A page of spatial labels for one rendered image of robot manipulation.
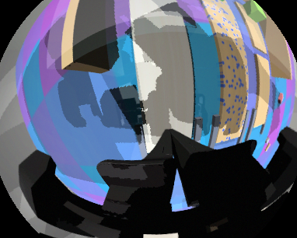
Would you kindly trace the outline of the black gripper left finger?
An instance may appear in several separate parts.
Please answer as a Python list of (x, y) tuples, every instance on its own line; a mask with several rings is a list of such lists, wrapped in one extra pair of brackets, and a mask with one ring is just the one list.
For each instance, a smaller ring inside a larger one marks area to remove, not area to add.
[(170, 203), (176, 180), (177, 160), (173, 157), (173, 141), (165, 129), (155, 148), (140, 160), (102, 160), (96, 171), (108, 187), (164, 187), (165, 203)]

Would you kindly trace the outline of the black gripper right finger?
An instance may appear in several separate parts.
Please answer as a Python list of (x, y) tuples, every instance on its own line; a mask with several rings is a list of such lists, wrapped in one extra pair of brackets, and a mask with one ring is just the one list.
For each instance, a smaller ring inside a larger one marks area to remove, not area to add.
[(208, 185), (223, 166), (238, 162), (257, 149), (257, 140), (245, 141), (222, 149), (213, 149), (193, 141), (179, 131), (168, 129), (173, 141), (173, 157), (182, 182), (187, 207), (198, 205)]

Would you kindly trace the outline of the small pink block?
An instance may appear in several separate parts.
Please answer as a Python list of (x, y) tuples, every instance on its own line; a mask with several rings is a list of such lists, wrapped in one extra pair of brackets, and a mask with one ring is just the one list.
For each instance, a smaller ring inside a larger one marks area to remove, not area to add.
[(278, 98), (278, 102), (279, 102), (279, 104), (282, 103), (282, 100), (283, 100), (282, 97), (283, 97), (283, 93), (280, 93), (279, 98)]

